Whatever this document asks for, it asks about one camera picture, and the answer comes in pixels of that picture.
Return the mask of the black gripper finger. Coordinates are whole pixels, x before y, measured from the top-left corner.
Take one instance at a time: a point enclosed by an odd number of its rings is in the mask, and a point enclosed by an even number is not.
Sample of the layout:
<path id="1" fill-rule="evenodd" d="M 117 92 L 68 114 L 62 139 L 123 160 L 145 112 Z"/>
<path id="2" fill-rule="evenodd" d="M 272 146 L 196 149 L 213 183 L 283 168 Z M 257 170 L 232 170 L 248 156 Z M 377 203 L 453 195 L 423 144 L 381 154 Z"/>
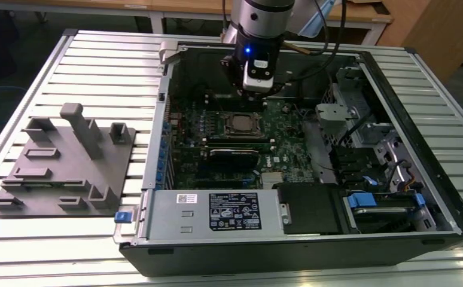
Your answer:
<path id="1" fill-rule="evenodd" d="M 291 75 L 287 72 L 281 74 L 276 74 L 273 77 L 272 87 L 269 88 L 267 92 L 257 93 L 257 100 L 263 100 L 268 96 L 276 95 L 284 89 L 284 86 L 287 85 L 289 78 L 291 78 Z"/>
<path id="2" fill-rule="evenodd" d="M 243 87 L 243 69 L 232 55 L 227 55 L 220 60 L 220 66 L 229 84 L 236 93 L 240 95 L 243 101 L 255 101 L 255 93 L 252 91 L 247 91 Z"/>

